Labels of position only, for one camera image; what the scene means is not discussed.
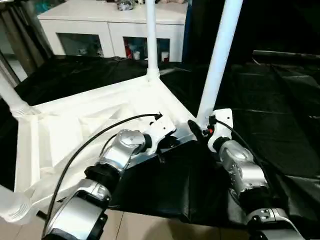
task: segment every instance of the robotic arm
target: robotic arm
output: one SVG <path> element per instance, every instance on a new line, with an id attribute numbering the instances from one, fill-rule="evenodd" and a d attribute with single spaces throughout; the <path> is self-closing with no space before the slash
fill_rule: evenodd
<path id="1" fill-rule="evenodd" d="M 216 110 L 213 115 L 207 145 L 212 152 L 218 153 L 229 174 L 230 194 L 245 212 L 245 223 L 252 239 L 303 240 L 286 212 L 273 200 L 265 174 L 255 163 L 253 154 L 232 140 L 231 110 Z M 159 142 L 175 130 L 170 119 L 162 116 L 144 133 L 127 129 L 119 131 L 96 164 L 85 170 L 86 178 L 79 182 L 50 219 L 44 239 L 100 239 L 108 219 L 105 211 L 131 159 L 137 155 L 154 154 Z"/>
<path id="2" fill-rule="evenodd" d="M 162 116 L 144 133 L 128 129 L 119 131 L 96 164 L 85 170 L 86 178 L 50 219 L 44 239 L 100 239 L 108 219 L 105 211 L 132 157 L 154 154 L 159 142 L 175 130 L 171 120 Z"/>
<path id="3" fill-rule="evenodd" d="M 253 154 L 232 140 L 230 128 L 218 122 L 232 128 L 231 109 L 215 110 L 212 117 L 213 134 L 207 145 L 212 152 L 218 153 L 229 174 L 230 194 L 245 212 L 252 238 L 303 240 L 286 212 L 274 201 L 265 174 L 255 163 Z"/>

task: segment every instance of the red object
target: red object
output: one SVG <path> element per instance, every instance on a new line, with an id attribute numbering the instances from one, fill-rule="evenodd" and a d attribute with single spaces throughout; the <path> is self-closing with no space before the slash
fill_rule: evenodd
<path id="1" fill-rule="evenodd" d="M 124 40 L 124 49 L 125 49 L 125 55 L 128 59 L 132 59 L 132 52 L 130 50 L 128 40 Z"/>

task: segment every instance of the black tablecloth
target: black tablecloth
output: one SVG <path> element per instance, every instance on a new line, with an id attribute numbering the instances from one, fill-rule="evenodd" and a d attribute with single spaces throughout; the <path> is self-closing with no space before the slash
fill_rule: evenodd
<path id="1" fill-rule="evenodd" d="M 37 105 L 146 74 L 145 61 L 55 57 L 16 87 Z M 195 116 L 208 66 L 161 64 L 161 80 Z M 272 188 L 307 237 L 320 224 L 320 85 L 317 70 L 296 66 L 233 65 L 223 77 L 215 108 L 231 108 L 234 129 L 270 165 Z M 0 184 L 14 187 L 18 124 L 0 101 Z M 228 205 L 228 176 L 205 146 L 187 142 L 126 171 L 110 208 L 179 218 L 211 226 L 243 227 Z"/>

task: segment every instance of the white pvc pipe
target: white pvc pipe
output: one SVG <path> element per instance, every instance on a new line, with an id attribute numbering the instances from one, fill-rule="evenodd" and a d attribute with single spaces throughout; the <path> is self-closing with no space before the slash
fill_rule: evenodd
<path id="1" fill-rule="evenodd" d="M 148 80 L 159 77 L 157 37 L 156 37 L 156 11 L 155 0 L 146 0 L 146 26 L 148 47 Z"/>
<path id="2" fill-rule="evenodd" d="M 31 200 L 21 192 L 12 192 L 0 185 L 0 217 L 7 222 L 26 224 L 34 217 Z"/>
<path id="3" fill-rule="evenodd" d="M 14 88 L 7 82 L 5 76 L 0 72 L 0 96 L 9 105 L 10 111 L 14 117 L 26 113 L 30 106 L 23 101 L 16 93 Z"/>
<path id="4" fill-rule="evenodd" d="M 206 76 L 200 107 L 196 116 L 197 123 L 201 128 L 205 128 L 208 124 L 208 117 L 211 115 L 216 103 L 242 3 L 243 0 L 225 0 L 224 2 L 219 30 Z"/>

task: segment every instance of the tile floor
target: tile floor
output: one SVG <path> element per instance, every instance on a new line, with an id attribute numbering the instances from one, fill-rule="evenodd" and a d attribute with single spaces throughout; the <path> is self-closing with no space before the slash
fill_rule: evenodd
<path id="1" fill-rule="evenodd" d="M 171 219 L 108 210 L 101 240 L 248 240 L 244 231 L 186 224 Z M 18 226 L 0 219 L 0 240 L 40 240 L 44 221 Z"/>

